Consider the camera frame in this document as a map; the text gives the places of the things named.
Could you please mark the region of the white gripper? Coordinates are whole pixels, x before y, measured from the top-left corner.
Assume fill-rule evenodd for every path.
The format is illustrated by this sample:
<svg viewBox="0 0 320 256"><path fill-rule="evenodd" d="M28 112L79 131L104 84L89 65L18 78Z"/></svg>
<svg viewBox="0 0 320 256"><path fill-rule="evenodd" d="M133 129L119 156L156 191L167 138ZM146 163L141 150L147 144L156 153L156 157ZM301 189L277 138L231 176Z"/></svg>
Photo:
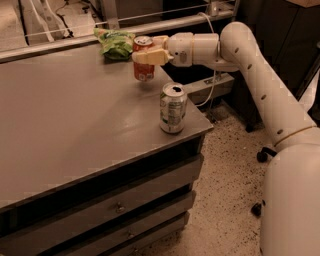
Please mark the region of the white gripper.
<svg viewBox="0 0 320 256"><path fill-rule="evenodd" d="M176 67L190 67L192 65L192 42L193 34L190 32L177 33L170 38L167 35L154 36L154 45L161 48L134 52L132 59L139 64L162 66L170 61Z"/></svg>

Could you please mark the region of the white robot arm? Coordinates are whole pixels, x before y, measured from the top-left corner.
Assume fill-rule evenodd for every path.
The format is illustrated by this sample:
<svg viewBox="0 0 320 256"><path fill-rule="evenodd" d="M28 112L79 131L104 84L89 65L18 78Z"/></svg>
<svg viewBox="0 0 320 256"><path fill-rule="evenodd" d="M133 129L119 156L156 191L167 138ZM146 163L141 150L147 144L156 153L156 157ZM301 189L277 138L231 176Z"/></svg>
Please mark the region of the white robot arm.
<svg viewBox="0 0 320 256"><path fill-rule="evenodd" d="M263 186L262 256L320 256L320 128L263 57L250 28L231 22L217 34L159 36L135 62L240 71L276 155Z"/></svg>

